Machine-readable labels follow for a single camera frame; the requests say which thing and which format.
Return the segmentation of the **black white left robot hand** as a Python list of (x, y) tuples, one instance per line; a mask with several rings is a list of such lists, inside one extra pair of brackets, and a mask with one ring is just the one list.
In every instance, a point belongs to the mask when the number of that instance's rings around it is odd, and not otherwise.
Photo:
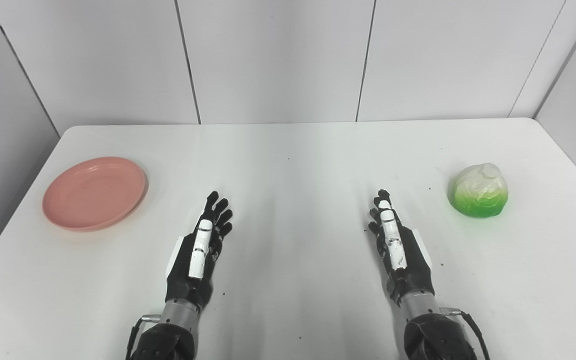
[(180, 240), (178, 253), (166, 279), (166, 301), (185, 299), (199, 310), (211, 300), (212, 277), (226, 235), (233, 230), (229, 201), (212, 191), (206, 198), (194, 230)]

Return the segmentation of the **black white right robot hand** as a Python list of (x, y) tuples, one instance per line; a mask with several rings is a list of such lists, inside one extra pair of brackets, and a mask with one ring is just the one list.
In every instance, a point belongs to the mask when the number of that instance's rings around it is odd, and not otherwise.
[(369, 214), (368, 228), (375, 235), (375, 248), (387, 275), (387, 292), (399, 306), (407, 294), (435, 294), (432, 271), (416, 233), (402, 224), (391, 196), (380, 189)]

